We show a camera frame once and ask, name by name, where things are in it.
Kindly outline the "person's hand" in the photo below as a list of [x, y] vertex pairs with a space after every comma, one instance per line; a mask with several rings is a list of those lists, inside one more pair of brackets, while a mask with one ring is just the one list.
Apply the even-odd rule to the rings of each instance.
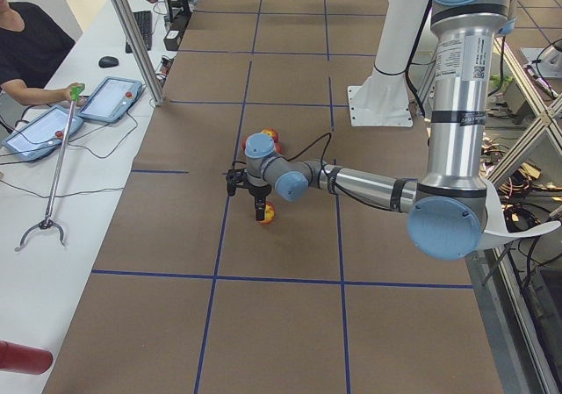
[[63, 99], [60, 104], [65, 106], [70, 106], [72, 102], [75, 102], [78, 107], [82, 107], [87, 102], [87, 96], [82, 96], [81, 93], [85, 89], [85, 84], [80, 82], [74, 82], [70, 84], [63, 91]]

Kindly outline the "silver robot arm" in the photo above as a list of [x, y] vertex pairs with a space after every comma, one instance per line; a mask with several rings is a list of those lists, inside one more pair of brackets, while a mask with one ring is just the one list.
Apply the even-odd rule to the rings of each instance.
[[[498, 195], [479, 174], [493, 41], [512, 25], [514, 8], [515, 0], [390, 0], [372, 73], [348, 89], [351, 124], [372, 129], [383, 173], [289, 160], [271, 136], [255, 133], [244, 167], [227, 173], [228, 192], [247, 190], [257, 219], [271, 192], [294, 201], [311, 188], [404, 213], [414, 245], [442, 260], [514, 240]], [[424, 28], [437, 39], [428, 143], [407, 136], [407, 71]]]

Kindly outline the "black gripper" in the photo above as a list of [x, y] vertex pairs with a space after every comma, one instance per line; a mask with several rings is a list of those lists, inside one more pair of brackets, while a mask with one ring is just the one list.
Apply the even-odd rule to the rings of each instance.
[[271, 193], [271, 185], [261, 179], [247, 179], [247, 188], [249, 193], [255, 197], [254, 207], [256, 212], [256, 221], [265, 220], [266, 197]]

